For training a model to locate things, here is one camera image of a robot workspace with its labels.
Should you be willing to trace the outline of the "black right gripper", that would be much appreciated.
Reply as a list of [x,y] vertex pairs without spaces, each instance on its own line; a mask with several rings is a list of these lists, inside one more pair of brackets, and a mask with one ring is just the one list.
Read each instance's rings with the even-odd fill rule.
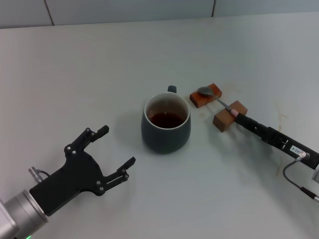
[[281,150],[293,158],[297,158],[303,151],[310,156],[308,159],[302,159],[301,162],[311,169],[316,169],[319,164],[319,154],[281,132],[266,127],[245,115],[237,115],[235,122],[257,135],[262,141]]

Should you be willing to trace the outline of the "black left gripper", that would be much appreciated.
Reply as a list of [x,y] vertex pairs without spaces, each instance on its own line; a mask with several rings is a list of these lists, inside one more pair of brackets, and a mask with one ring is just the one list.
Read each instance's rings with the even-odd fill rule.
[[126,161],[116,172],[104,176],[97,162],[84,149],[109,132],[107,125],[97,132],[86,128],[71,144],[65,146],[65,164],[29,190],[47,216],[53,215],[82,192],[102,196],[106,191],[126,182],[127,170],[136,161]]

